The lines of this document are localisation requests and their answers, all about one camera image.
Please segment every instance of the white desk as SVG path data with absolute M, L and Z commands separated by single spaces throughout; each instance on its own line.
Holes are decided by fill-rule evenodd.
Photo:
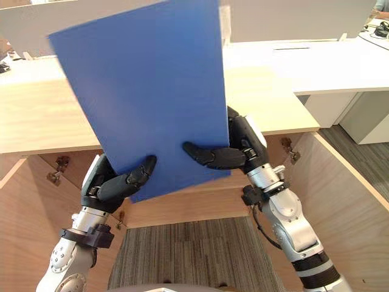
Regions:
M 389 91 L 389 50 L 359 37 L 233 43 L 223 54 L 227 68 L 267 65 L 296 95 L 310 95 L 305 106 L 323 128 L 339 122 L 358 92 Z

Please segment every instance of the metal hinge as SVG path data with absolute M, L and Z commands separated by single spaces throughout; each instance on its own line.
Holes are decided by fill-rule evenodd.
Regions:
M 125 212 L 124 211 L 120 211 L 119 212 L 119 223 L 116 224 L 116 228 L 119 229 L 119 230 L 121 230 L 121 228 L 122 228 L 124 216 L 125 216 Z
M 46 178 L 51 181 L 56 186 L 59 186 L 61 184 L 61 175 L 66 170 L 67 166 L 70 162 L 70 157 L 68 156 L 59 156 L 55 163 L 57 163 L 57 171 L 56 172 L 49 172 L 46 176 Z
M 298 151 L 293 151 L 292 140 L 288 137 L 281 138 L 281 144 L 285 152 L 290 154 L 292 165 L 295 165 L 296 162 L 300 159 L 301 154 Z

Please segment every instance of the floor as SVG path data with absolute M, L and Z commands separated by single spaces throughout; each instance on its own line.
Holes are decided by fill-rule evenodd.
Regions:
M 284 291 L 261 239 L 248 217 L 128 229 L 109 289 L 170 281 Z
M 358 145 L 339 125 L 319 133 L 389 201 L 389 143 Z

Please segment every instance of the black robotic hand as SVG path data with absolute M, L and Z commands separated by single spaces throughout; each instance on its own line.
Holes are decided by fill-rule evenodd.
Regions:
M 255 127 L 228 107 L 230 147 L 206 149 L 192 142 L 185 142 L 182 148 L 195 161 L 210 169 L 241 169 L 245 174 L 269 163 L 266 141 L 256 133 Z
M 148 181 L 157 157 L 147 156 L 134 170 L 116 175 L 105 154 L 91 165 L 81 190 L 81 205 L 108 213 L 115 212 L 128 196 L 135 194 Z

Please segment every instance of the wooden panel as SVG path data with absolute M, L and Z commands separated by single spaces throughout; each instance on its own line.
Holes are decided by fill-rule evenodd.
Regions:
M 53 168 L 57 167 L 57 164 L 55 163 L 57 157 L 62 155 L 66 155 L 70 157 L 71 161 L 66 171 L 63 173 L 63 177 L 69 180 L 73 185 L 75 185 L 81 191 L 83 180 L 86 175 L 86 172 L 89 169 L 89 166 L 91 166 L 95 156 L 100 155 L 102 153 L 103 150 L 99 149 L 99 150 L 85 150 L 85 151 L 73 151 L 73 152 L 61 152 L 61 153 L 48 153 L 48 154 L 41 154 L 40 156 Z M 123 204 L 116 210 L 116 212 L 113 213 L 112 216 L 119 220 L 121 211 L 125 211 L 127 205 L 129 204 L 130 204 L 129 200 L 125 200 Z M 123 222 L 125 222 L 125 220 L 126 220 L 126 213 L 122 218 Z
M 26 159 L 0 190 L 0 290 L 35 291 L 46 272 L 61 228 L 80 210 L 80 191 L 66 178 L 59 187 L 47 181 L 53 168 L 39 156 Z M 105 291 L 124 229 L 112 248 L 100 251 L 89 278 L 90 291 Z
M 290 159 L 290 154 L 286 153 L 282 144 L 281 139 L 288 137 L 292 141 L 292 149 L 296 145 L 297 141 L 302 137 L 303 133 L 295 134 L 280 134 L 266 136 L 267 151 L 269 153 L 270 164 L 272 167 L 284 164 L 284 161 Z
M 18 171 L 20 166 L 23 165 L 24 161 L 26 161 L 27 158 L 21 158 L 19 159 L 12 167 L 11 169 L 4 175 L 4 177 L 0 180 L 0 190 L 7 184 L 7 182 L 12 178 L 12 176 Z
M 135 228 L 247 216 L 248 208 L 241 199 L 246 185 L 246 176 L 236 170 L 229 178 L 131 204 L 126 225 Z
M 100 148 L 67 80 L 0 89 L 0 153 Z
M 250 115 L 264 135 L 315 131 L 319 124 L 282 79 L 265 66 L 224 71 L 227 104 Z
M 99 142 L 56 58 L 12 63 L 0 78 L 0 153 L 92 150 Z M 225 70 L 229 105 L 250 114 L 264 134 L 317 130 L 319 125 L 267 67 Z
M 389 203 L 321 136 L 304 134 L 286 176 L 326 252 L 355 292 L 389 287 Z M 301 289 L 291 264 L 270 248 L 287 289 Z
M 11 170 L 11 168 L 19 161 L 18 155 L 0 155 L 0 181 Z

